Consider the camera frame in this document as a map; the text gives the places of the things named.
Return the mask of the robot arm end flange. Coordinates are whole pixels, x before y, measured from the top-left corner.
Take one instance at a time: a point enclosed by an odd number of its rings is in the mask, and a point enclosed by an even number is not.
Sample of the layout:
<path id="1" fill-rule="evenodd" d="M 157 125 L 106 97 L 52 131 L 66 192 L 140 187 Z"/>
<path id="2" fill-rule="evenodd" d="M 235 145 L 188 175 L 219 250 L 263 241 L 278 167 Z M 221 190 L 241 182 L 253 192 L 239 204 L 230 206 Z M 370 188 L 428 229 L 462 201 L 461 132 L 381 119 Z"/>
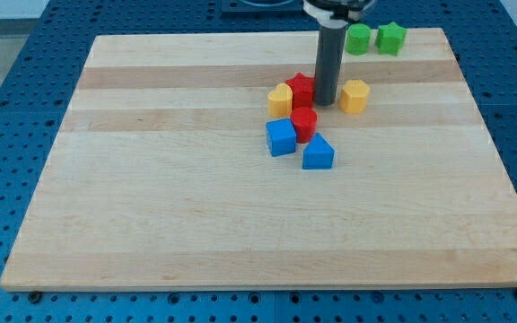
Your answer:
<path id="1" fill-rule="evenodd" d="M 303 10 L 318 22 L 360 22 L 377 0 L 304 0 Z"/>

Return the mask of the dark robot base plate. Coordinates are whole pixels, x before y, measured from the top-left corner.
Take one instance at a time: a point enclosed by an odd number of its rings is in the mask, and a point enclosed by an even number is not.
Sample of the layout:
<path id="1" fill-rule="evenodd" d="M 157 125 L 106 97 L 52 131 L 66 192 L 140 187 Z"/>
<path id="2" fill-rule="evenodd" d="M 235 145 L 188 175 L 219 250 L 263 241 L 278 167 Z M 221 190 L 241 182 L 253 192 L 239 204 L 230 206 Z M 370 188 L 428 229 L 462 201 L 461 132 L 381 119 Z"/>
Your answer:
<path id="1" fill-rule="evenodd" d="M 303 9 L 303 0 L 220 0 L 219 4 L 221 15 L 228 17 L 300 13 Z"/>

